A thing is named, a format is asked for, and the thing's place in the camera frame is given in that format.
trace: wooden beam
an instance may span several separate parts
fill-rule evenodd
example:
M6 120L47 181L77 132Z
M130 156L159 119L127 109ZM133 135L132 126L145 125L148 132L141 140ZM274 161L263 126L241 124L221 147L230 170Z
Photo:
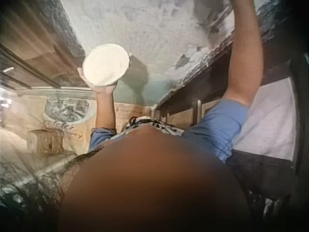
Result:
M19 84L20 86L23 86L25 88L31 89L31 86L29 86L29 85L25 84L24 82L19 81L19 80L15 79L15 78L9 76L8 74L5 74L4 72L1 72L1 75L4 76L4 78L9 80L9 81L13 81L13 82Z
M55 81L51 80L47 76L45 76L43 73L38 71L37 69L33 68L31 65L23 61L20 57L15 55L13 52L11 52L9 49L7 49L5 46L0 44L0 51L1 54L12 61L14 64L18 65L20 68L24 69L31 75L35 76L36 78L40 79L41 81L44 81L45 83L49 84L50 86L54 88L60 88L61 86L56 83Z

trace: wall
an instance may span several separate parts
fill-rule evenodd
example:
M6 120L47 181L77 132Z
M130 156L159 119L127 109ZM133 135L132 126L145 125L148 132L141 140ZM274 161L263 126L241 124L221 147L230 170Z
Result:
M94 100L81 100L44 96L5 96L12 100L9 108L1 108L3 127L21 139L27 140L31 130L45 128L64 132L63 147L80 155L86 153L91 129L95 127L97 105ZM132 116L150 116L151 108L138 105L115 103L116 129Z
M207 65L211 51L234 28L229 0L61 0L76 36L87 54L98 45L115 43L131 57L115 100L153 105L194 68ZM278 0L256 0L259 14ZM262 30L273 27L262 21Z

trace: peeling paint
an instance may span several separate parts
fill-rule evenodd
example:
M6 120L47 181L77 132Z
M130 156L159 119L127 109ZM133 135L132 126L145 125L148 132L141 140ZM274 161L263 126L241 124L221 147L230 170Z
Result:
M157 103L211 65L232 41L234 13L229 0L60 1L86 53L98 45L116 43L140 61L130 73L132 84L119 82L117 102ZM273 30L272 8L277 2L255 0L265 18L265 32Z

